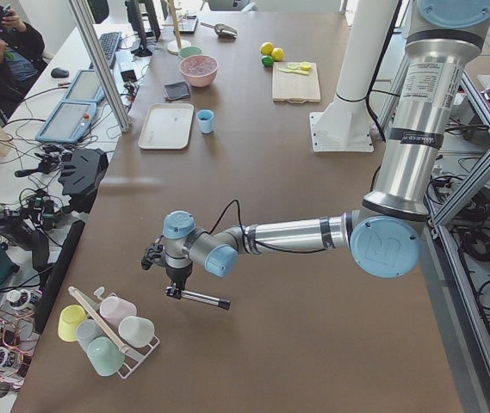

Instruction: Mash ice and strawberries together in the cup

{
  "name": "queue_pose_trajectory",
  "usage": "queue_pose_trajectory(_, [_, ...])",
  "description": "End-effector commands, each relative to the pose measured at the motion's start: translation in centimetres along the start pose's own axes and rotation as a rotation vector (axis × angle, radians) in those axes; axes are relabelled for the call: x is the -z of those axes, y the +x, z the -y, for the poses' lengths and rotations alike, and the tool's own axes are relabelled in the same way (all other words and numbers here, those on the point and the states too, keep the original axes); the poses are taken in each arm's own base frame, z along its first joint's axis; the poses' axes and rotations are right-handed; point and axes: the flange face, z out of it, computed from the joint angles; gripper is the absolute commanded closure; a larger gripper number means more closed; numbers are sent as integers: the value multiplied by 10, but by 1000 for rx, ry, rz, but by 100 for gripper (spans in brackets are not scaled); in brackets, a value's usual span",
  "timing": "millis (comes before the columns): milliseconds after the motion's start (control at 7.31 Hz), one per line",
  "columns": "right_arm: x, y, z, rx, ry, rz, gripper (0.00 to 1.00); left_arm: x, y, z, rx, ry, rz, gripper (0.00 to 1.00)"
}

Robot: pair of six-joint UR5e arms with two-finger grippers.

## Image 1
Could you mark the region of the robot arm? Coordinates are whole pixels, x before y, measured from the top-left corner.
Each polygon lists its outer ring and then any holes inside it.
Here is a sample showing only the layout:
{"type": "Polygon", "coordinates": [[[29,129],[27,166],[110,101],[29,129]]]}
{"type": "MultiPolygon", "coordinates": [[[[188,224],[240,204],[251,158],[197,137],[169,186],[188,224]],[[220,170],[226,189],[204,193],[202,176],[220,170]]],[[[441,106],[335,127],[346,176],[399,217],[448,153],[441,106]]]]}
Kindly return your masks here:
{"type": "MultiPolygon", "coordinates": [[[[369,93],[394,31],[400,3],[361,1],[352,23],[333,101],[313,113],[317,152],[368,151],[369,93]]],[[[405,54],[407,68],[394,120],[372,189],[359,209],[337,217],[275,224],[237,224],[204,230],[185,211],[169,213],[146,254],[170,278],[174,299],[228,309],[226,299],[187,289],[195,265],[227,275],[241,254],[311,254],[346,247],[367,273],[382,278],[411,271],[428,212],[425,191],[467,63],[481,54],[490,26],[490,1],[415,1],[405,54]]]]}

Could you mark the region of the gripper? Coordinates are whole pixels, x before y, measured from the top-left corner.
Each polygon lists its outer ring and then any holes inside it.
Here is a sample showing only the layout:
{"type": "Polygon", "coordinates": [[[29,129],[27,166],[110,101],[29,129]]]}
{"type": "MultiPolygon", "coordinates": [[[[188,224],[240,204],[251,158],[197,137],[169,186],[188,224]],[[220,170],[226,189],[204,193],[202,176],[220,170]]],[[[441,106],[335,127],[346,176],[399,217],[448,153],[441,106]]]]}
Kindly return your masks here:
{"type": "Polygon", "coordinates": [[[186,287],[187,279],[192,274],[192,261],[184,259],[170,259],[166,262],[166,274],[171,280],[171,285],[165,289],[165,295],[173,299],[182,298],[182,290],[186,287]]]}

